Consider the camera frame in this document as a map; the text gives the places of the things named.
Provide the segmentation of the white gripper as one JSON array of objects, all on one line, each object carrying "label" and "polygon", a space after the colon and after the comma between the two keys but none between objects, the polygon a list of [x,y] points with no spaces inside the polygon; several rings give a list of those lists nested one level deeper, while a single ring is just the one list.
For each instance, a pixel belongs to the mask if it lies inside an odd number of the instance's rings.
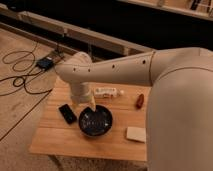
[{"label": "white gripper", "polygon": [[89,108],[95,112],[95,102],[90,102],[92,99],[92,93],[90,85],[88,83],[72,83],[70,85],[71,100],[74,104],[88,103]]}]

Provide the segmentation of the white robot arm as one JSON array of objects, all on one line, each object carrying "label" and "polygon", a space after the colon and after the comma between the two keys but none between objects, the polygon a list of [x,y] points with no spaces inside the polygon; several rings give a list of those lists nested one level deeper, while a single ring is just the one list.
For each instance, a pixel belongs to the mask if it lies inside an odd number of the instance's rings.
[{"label": "white robot arm", "polygon": [[213,171],[213,51],[155,50],[96,63],[78,52],[56,71],[76,104],[91,99],[90,82],[149,86],[148,171]]}]

